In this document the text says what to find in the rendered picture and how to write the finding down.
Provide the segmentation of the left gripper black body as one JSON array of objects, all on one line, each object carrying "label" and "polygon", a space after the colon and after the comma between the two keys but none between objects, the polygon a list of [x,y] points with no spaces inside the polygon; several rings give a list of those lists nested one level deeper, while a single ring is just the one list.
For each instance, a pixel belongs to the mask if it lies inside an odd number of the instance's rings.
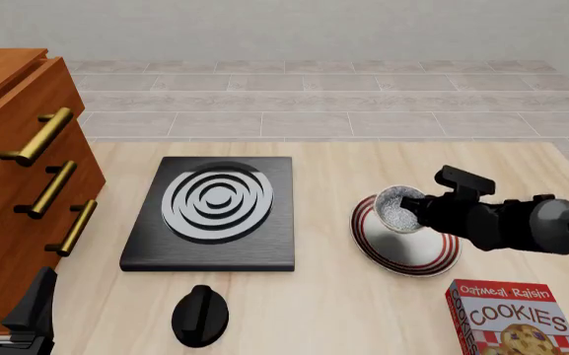
[{"label": "left gripper black body", "polygon": [[0,332],[0,355],[50,355],[53,330]]}]

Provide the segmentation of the oatmeal raisin cookies box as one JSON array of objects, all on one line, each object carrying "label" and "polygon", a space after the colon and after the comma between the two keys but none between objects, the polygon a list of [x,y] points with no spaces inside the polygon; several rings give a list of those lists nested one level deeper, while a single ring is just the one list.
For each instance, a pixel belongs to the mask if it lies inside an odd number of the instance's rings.
[{"label": "oatmeal raisin cookies box", "polygon": [[456,279],[445,297],[462,355],[569,355],[569,321],[545,284]]}]

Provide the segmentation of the white plate with red rings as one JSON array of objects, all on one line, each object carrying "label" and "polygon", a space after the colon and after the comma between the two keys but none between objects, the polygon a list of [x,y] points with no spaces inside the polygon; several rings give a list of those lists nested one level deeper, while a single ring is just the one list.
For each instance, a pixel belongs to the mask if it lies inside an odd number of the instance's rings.
[{"label": "white plate with red rings", "polygon": [[350,215],[351,236],[369,259],[388,271],[410,277],[432,277],[450,270],[460,259],[461,240],[429,228],[396,233],[374,210],[376,196],[359,201]]}]

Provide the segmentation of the flat black stove plate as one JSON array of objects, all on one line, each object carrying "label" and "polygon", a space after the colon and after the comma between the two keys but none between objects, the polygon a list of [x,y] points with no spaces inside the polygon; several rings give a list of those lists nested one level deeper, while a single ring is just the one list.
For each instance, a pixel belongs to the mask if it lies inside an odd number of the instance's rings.
[{"label": "flat black stove plate", "polygon": [[122,271],[294,271],[293,160],[165,157]]}]

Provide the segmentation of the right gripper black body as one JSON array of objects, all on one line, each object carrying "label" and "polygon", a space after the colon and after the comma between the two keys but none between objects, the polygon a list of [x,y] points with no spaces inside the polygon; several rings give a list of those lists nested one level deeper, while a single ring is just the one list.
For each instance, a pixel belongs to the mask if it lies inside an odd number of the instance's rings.
[{"label": "right gripper black body", "polygon": [[424,227],[463,239],[475,239],[470,213],[478,206],[479,200],[478,194],[446,192],[441,196],[426,195],[417,200],[415,215]]}]

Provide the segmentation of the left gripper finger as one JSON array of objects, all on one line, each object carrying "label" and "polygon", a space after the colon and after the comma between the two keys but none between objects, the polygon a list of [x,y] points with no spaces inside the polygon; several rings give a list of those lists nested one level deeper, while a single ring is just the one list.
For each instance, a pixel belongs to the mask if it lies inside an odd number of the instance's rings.
[{"label": "left gripper finger", "polygon": [[1,324],[12,333],[53,333],[52,305],[57,280],[50,267],[39,270],[30,288]]}]

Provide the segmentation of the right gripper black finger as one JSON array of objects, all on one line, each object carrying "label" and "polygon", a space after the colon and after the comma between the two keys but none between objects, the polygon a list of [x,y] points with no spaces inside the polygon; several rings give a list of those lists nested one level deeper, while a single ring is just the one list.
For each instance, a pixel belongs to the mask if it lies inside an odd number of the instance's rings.
[{"label": "right gripper black finger", "polygon": [[425,198],[401,197],[400,208],[411,212],[415,218],[420,219],[425,211]]}]

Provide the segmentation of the black bowl with speckled inside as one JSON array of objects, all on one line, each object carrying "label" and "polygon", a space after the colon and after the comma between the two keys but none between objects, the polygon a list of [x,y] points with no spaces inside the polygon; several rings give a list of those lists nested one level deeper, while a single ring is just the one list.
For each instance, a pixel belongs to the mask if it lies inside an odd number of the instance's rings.
[{"label": "black bowl with speckled inside", "polygon": [[403,234],[415,233],[423,226],[418,223],[416,215],[400,206],[404,197],[421,199],[425,194],[408,185],[392,185],[376,195],[373,209],[389,230]]}]

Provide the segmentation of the round black stove knob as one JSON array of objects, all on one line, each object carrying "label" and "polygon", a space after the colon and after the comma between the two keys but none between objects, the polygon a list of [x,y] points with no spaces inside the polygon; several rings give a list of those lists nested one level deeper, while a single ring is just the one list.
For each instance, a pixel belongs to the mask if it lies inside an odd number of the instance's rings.
[{"label": "round black stove knob", "polygon": [[209,286],[197,285],[178,302],[171,325],[182,345],[204,348],[220,339],[229,318],[225,299]]}]

